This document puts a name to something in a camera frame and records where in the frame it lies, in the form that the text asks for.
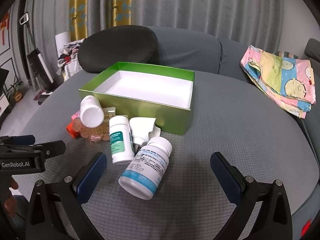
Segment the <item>person's left hand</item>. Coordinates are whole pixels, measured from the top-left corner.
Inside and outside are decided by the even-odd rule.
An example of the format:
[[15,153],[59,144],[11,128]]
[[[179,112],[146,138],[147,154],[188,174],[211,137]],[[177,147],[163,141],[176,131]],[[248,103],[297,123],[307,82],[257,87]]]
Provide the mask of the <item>person's left hand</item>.
[[22,195],[13,195],[11,190],[18,190],[18,184],[13,178],[10,178],[8,197],[5,200],[3,207],[11,218],[18,217],[25,222],[25,214],[28,209],[28,202]]

